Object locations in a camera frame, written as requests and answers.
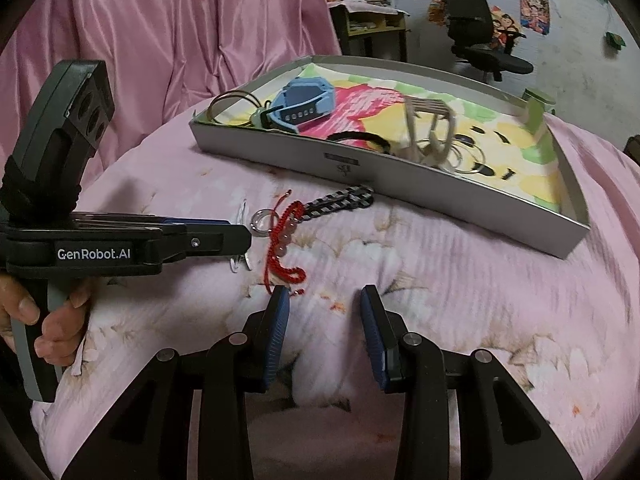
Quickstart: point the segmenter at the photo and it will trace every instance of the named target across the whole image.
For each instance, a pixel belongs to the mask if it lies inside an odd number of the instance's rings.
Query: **red bracelet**
[[[280,203],[291,194],[291,190],[287,191],[276,204],[275,210]],[[302,283],[306,280],[306,272],[300,267],[283,267],[280,264],[280,258],[287,254],[287,245],[291,243],[291,236],[298,227],[298,221],[305,211],[305,206],[299,200],[292,202],[287,206],[278,223],[272,227],[270,233],[269,251],[267,252],[267,261],[264,266],[264,285],[267,292],[271,294],[271,286],[269,280],[269,271],[273,272],[281,280],[286,283]],[[304,289],[293,292],[294,295],[304,294]]]

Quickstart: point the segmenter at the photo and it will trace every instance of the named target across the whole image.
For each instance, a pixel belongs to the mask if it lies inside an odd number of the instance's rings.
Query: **blue smartwatch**
[[[299,134],[298,126],[335,110],[335,88],[324,77],[297,77],[290,81],[269,108],[252,116],[258,128],[276,128]]]

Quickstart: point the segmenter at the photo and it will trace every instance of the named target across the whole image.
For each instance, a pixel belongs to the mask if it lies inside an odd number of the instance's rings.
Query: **gripper handle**
[[[20,283],[40,309],[40,317],[35,325],[25,325],[18,320],[11,320],[24,391],[31,400],[53,402],[64,368],[50,365],[38,357],[34,342],[42,335],[42,321],[49,312],[57,310],[65,303],[74,281],[20,280]]]

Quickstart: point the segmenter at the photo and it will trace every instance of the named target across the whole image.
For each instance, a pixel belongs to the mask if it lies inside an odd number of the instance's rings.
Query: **gray floor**
[[[488,0],[503,11],[519,16],[518,0]],[[427,20],[430,0],[398,0],[411,14],[408,38],[409,62],[458,72],[471,78],[480,74],[457,63],[450,52],[446,30]],[[527,39],[514,54],[532,62],[527,76],[505,74],[492,83],[521,95],[526,86],[553,95],[558,116],[589,130],[622,148],[626,139],[640,133],[640,48],[610,5],[597,0],[551,0],[552,19],[548,36],[525,29]],[[620,34],[627,47],[615,54],[604,45],[604,33]],[[377,55],[395,57],[396,46],[379,41]]]

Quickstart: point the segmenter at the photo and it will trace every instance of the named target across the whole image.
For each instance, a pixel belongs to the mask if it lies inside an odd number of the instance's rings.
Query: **red beaded string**
[[[283,196],[280,197],[276,206],[273,208],[275,213],[276,209],[282,201],[291,195],[291,190],[289,189]],[[276,276],[278,276],[281,280],[287,283],[302,283],[306,280],[306,272],[300,267],[283,267],[280,264],[280,257],[276,254],[276,248],[282,244],[282,240],[280,240],[280,235],[282,234],[285,226],[288,222],[298,222],[302,215],[304,214],[305,206],[299,200],[292,202],[287,206],[283,215],[278,220],[278,223],[274,226],[273,220],[275,215],[271,215],[271,232],[270,232],[270,244],[269,250],[267,252],[267,260],[264,266],[264,286],[267,289],[269,295],[271,294],[271,283],[269,280],[269,271],[273,272]],[[292,296],[298,296],[300,294],[304,294],[305,291],[303,288],[300,288],[292,293]]]

